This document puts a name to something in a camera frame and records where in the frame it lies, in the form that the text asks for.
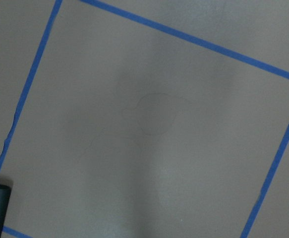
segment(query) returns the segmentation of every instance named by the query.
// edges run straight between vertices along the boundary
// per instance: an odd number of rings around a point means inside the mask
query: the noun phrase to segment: gray floor
[[[289,1],[106,2],[289,70]],[[0,1],[0,153],[52,7]],[[289,80],[64,0],[0,174],[5,224],[237,238],[288,122]],[[289,237],[289,146],[249,237]]]

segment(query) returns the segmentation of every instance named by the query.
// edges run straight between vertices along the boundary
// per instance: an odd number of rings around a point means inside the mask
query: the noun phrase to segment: blue painter's tape
[[[49,39],[49,36],[50,36],[50,32],[51,32],[51,29],[52,29],[52,26],[53,26],[53,22],[54,22],[54,20],[55,20],[55,18],[57,16],[57,13],[58,13],[58,11],[60,9],[61,3],[62,3],[62,0],[56,0],[55,1],[52,13],[51,13],[51,15],[49,17],[49,20],[48,20],[46,28],[44,30],[43,36],[41,38],[40,45],[39,45],[39,47],[38,47],[38,49],[36,51],[36,55],[34,57],[30,72],[29,72],[29,74],[27,76],[27,79],[25,81],[21,96],[19,98],[19,101],[18,101],[16,109],[15,109],[15,114],[14,114],[14,118],[13,118],[13,123],[12,123],[11,129],[10,129],[8,135],[7,135],[7,138],[4,141],[3,150],[2,150],[2,153],[0,155],[0,170],[1,170],[2,165],[4,163],[4,159],[5,159],[7,150],[9,148],[11,139],[13,137],[16,125],[17,125],[17,123],[19,121],[23,106],[25,104],[25,100],[26,100],[27,95],[28,95],[28,93],[30,91],[34,76],[35,76],[36,71],[37,71],[37,68],[38,68],[38,66],[40,64],[41,57],[43,55],[46,43],[47,43],[47,41]]]
[[[287,130],[285,131],[285,134],[282,138],[282,141],[279,145],[279,148],[278,148],[278,151],[274,157],[274,160],[271,164],[271,167],[268,171],[268,174],[264,180],[264,183],[262,185],[262,188],[261,188],[261,191],[260,191],[260,195],[256,201],[256,203],[254,204],[253,208],[252,208],[252,211],[249,215],[249,218],[243,228],[243,231],[241,233],[241,236],[240,238],[247,238],[249,233],[250,233],[250,230],[252,228],[252,225],[254,223],[254,220],[256,219],[257,215],[258,215],[258,212],[260,210],[260,207],[263,203],[263,200],[265,198],[265,195],[267,194],[268,190],[269,190],[269,187],[271,185],[271,182],[272,182],[272,179],[274,177],[274,174],[276,173],[277,171],[277,168],[279,166],[279,163],[282,159],[282,156],[283,156],[283,153],[287,147],[289,143],[289,124],[288,124],[288,127],[287,127]]]
[[[276,74],[278,76],[281,76],[283,78],[289,79],[289,72],[288,71],[285,71],[283,69],[277,68],[277,67],[272,66],[270,64],[267,64],[267,63],[264,63],[262,61],[253,59],[251,57],[242,55],[240,53],[237,53],[235,51],[229,50],[229,49],[224,48],[222,46],[219,46],[219,45],[216,45],[214,43],[205,41],[203,39],[200,39],[198,37],[186,34],[184,32],[175,30],[175,29],[173,29],[171,27],[168,27],[168,26],[165,26],[165,25],[160,24],[158,22],[149,20],[149,19],[144,18],[142,16],[138,16],[136,14],[133,14],[131,12],[122,10],[122,9],[114,7],[112,5],[103,3],[101,1],[97,1],[97,0],[81,0],[81,1],[83,1],[85,3],[88,3],[88,4],[91,4],[91,5],[95,6],[95,7],[100,8],[100,9],[109,11],[109,12],[111,12],[113,14],[125,17],[125,18],[127,18],[129,20],[132,20],[132,21],[138,22],[140,24],[143,24],[143,25],[149,26],[151,28],[154,28],[156,30],[162,31],[162,32],[167,33],[169,35],[181,38],[181,39],[183,39],[185,41],[188,41],[188,42],[191,42],[191,43],[193,43],[195,45],[202,46],[202,47],[207,48],[207,49],[209,49],[211,51],[218,52],[218,53],[220,53],[220,54],[222,54],[224,56],[236,59],[238,61],[241,61],[241,62],[247,63],[249,65],[252,65],[254,67],[260,68],[260,69],[262,69],[264,71],[267,71],[267,72]]]
[[[17,238],[32,238],[30,236],[27,236],[27,235],[25,235],[25,234],[23,234],[21,232],[18,232],[16,230],[11,229],[11,228],[6,227],[6,226],[3,227],[2,231],[7,233],[7,234],[9,234],[9,235],[11,235],[11,236],[17,237]]]

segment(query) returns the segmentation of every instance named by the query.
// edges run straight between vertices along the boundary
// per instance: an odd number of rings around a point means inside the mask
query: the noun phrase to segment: blue tape
[[[11,236],[18,237],[18,238],[32,238],[30,236],[27,236],[27,235],[25,235],[25,234],[23,234],[21,232],[18,232],[16,230],[11,229],[11,228],[6,227],[6,226],[3,227],[2,231],[7,233],[7,234],[9,234],[9,235],[11,235]]]
[[[289,124],[288,124],[288,127],[287,127],[287,130],[285,131],[285,134],[282,138],[282,141],[279,145],[279,148],[278,148],[278,151],[274,157],[274,160],[271,164],[271,167],[269,169],[269,172],[264,180],[264,183],[262,185],[262,188],[261,188],[261,192],[260,192],[260,195],[256,201],[256,203],[254,204],[253,208],[252,208],[252,211],[249,215],[249,218],[243,228],[243,231],[241,233],[241,236],[240,238],[247,238],[249,233],[250,233],[250,230],[252,228],[252,225],[254,223],[254,220],[256,219],[257,215],[258,215],[258,212],[260,210],[260,207],[263,203],[263,200],[265,198],[265,195],[267,194],[268,190],[269,190],[269,187],[271,185],[271,182],[272,182],[272,179],[274,177],[274,174],[276,173],[277,169],[278,169],[278,166],[279,166],[279,163],[282,159],[282,156],[283,156],[283,153],[287,147],[289,143]]]
[[[36,51],[36,55],[34,57],[30,72],[29,72],[29,74],[27,76],[27,79],[25,81],[22,93],[20,95],[19,101],[18,101],[16,109],[15,109],[15,113],[14,113],[14,118],[13,118],[13,123],[12,123],[11,129],[10,129],[6,139],[4,140],[3,150],[2,150],[1,155],[0,155],[0,170],[1,170],[2,165],[4,163],[4,159],[5,159],[7,150],[9,148],[11,139],[13,137],[16,125],[17,125],[17,123],[19,121],[23,106],[25,104],[25,100],[26,100],[27,95],[28,95],[28,93],[30,91],[34,76],[35,76],[36,71],[37,71],[37,68],[38,68],[38,66],[40,64],[40,60],[41,60],[41,57],[43,55],[46,43],[47,43],[47,41],[49,39],[49,35],[50,35],[51,29],[52,29],[52,26],[53,26],[53,22],[54,22],[54,20],[56,18],[56,15],[57,15],[58,11],[59,11],[61,3],[62,3],[62,0],[56,0],[55,1],[52,13],[51,13],[51,15],[49,17],[49,20],[48,20],[46,28],[44,30],[43,36],[41,38],[40,45],[39,45],[39,47],[38,47],[38,49]]]
[[[138,22],[140,24],[146,25],[148,27],[154,28],[156,30],[162,31],[162,32],[167,33],[169,35],[181,38],[181,39],[183,39],[185,41],[188,41],[188,42],[191,42],[191,43],[193,43],[195,45],[207,48],[207,49],[209,49],[211,51],[218,52],[218,53],[220,53],[220,54],[222,54],[224,56],[236,59],[238,61],[241,61],[241,62],[247,63],[249,65],[252,65],[254,67],[260,68],[260,69],[262,69],[264,71],[267,71],[267,72],[276,74],[278,76],[281,76],[283,78],[289,79],[289,72],[288,71],[285,71],[283,69],[277,68],[277,67],[272,66],[270,64],[267,64],[267,63],[264,63],[262,61],[253,59],[251,57],[242,55],[240,53],[237,53],[235,51],[229,50],[229,49],[224,48],[222,46],[213,44],[211,42],[205,41],[205,40],[200,39],[198,37],[186,34],[184,32],[178,31],[178,30],[175,30],[175,29],[173,29],[171,27],[168,27],[168,26],[165,26],[165,25],[160,24],[158,22],[149,20],[149,19],[144,18],[142,16],[138,16],[136,14],[133,14],[131,12],[122,10],[122,9],[114,7],[112,5],[103,3],[101,1],[97,1],[97,0],[81,0],[81,1],[83,1],[85,3],[88,3],[90,5],[93,5],[95,7],[98,7],[100,9],[109,11],[109,12],[111,12],[113,14],[125,17],[125,18],[127,18],[129,20],[132,20],[132,21]]]

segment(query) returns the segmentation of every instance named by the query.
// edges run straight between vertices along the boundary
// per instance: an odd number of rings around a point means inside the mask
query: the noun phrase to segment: floor
[[[3,238],[289,237],[289,1],[0,0],[0,155]]]

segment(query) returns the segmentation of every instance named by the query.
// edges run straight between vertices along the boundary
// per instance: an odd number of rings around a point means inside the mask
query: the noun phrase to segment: gray surface
[[[289,33],[289,5],[234,3],[119,6],[289,69],[284,35],[262,25]],[[10,46],[18,75],[0,77],[0,151],[52,4],[37,8],[30,56]],[[288,80],[65,0],[1,172],[14,183],[6,225],[42,238],[239,237],[288,121]],[[288,161],[289,149],[250,237],[288,236]]]
[[[1,238],[13,238],[13,236],[3,232]]]

